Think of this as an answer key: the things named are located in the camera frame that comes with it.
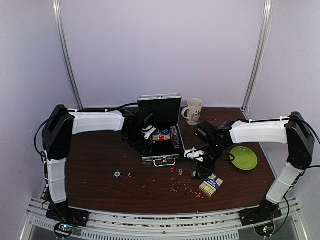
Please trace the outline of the aluminium poker chip case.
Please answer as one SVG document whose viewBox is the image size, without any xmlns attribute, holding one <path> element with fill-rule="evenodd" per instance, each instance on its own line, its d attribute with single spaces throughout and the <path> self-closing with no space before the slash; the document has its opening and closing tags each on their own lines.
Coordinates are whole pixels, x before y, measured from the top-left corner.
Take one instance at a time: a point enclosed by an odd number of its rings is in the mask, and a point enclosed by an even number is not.
<svg viewBox="0 0 320 240">
<path fill-rule="evenodd" d="M 182 96 L 179 93 L 166 93 L 160 95 L 141 95 L 137 98 L 139 108 L 146 107 L 152 111 L 155 116 L 153 126 L 158 129 L 158 132 L 153 135 L 162 135 L 162 129 L 170 129 L 171 126 L 176 126 L 179 135 L 181 146 L 175 149 L 172 139 L 166 141 L 156 141 L 150 149 L 142 154 L 144 163 L 153 163 L 157 168 L 173 167 L 177 160 L 185 153 L 185 145 L 179 127 L 180 110 Z"/>
</svg>

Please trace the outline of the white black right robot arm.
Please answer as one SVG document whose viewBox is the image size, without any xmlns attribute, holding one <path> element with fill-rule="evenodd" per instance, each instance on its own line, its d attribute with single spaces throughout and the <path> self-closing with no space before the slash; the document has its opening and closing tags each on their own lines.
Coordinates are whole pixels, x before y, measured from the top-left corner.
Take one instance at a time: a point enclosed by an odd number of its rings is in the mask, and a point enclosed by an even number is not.
<svg viewBox="0 0 320 240">
<path fill-rule="evenodd" d="M 241 210 L 242 225 L 270 221 L 282 215 L 279 203 L 294 187 L 302 173 L 311 166 L 315 140 L 311 126 L 299 112 L 278 119 L 228 120 L 217 127 L 204 121 L 194 132 L 206 144 L 202 149 L 185 152 L 185 157 L 196 160 L 193 176 L 200 179 L 213 174 L 216 162 L 228 147 L 242 143 L 280 143 L 288 145 L 288 158 L 280 174 L 270 186 L 259 206 Z"/>
</svg>

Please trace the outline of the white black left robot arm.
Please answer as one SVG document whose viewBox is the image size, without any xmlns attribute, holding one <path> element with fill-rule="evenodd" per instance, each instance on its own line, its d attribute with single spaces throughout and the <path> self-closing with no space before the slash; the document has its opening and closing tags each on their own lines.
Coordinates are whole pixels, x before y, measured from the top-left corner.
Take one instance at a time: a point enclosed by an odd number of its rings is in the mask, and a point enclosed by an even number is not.
<svg viewBox="0 0 320 240">
<path fill-rule="evenodd" d="M 52 213 L 61 222 L 72 218 L 66 192 L 66 162 L 72 137 L 87 132 L 114 131 L 121 141 L 144 154 L 152 145 L 156 132 L 155 115 L 147 107 L 130 112 L 124 106 L 116 108 L 70 109 L 57 105 L 42 130 L 44 174 L 49 187 Z"/>
</svg>

